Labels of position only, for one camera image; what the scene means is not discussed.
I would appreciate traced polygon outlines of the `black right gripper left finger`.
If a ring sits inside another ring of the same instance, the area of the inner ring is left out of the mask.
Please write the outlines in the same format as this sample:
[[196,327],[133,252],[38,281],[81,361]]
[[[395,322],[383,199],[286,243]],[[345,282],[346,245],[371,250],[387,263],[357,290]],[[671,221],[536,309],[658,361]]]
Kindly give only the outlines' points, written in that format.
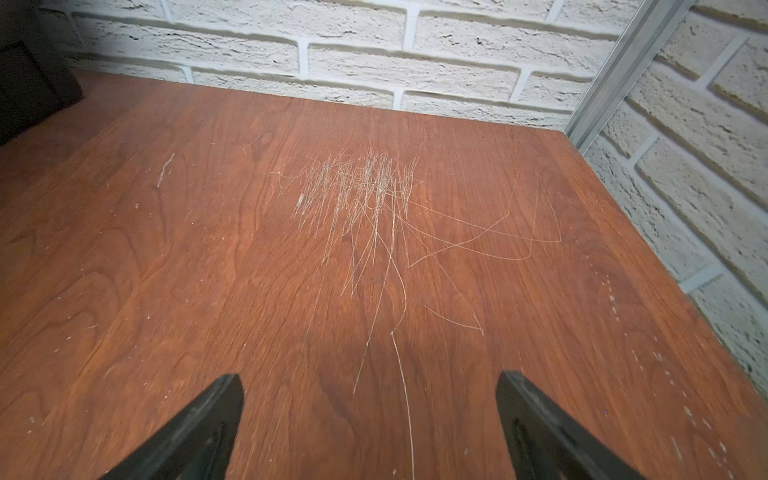
[[244,407],[237,374],[216,379],[105,479],[223,479]]

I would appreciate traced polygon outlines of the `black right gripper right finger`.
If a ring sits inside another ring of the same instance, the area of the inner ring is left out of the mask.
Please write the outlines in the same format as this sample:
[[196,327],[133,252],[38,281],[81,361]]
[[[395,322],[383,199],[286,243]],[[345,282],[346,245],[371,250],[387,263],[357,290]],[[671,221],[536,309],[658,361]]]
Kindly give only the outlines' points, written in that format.
[[495,397],[518,479],[643,477],[521,372],[502,372]]

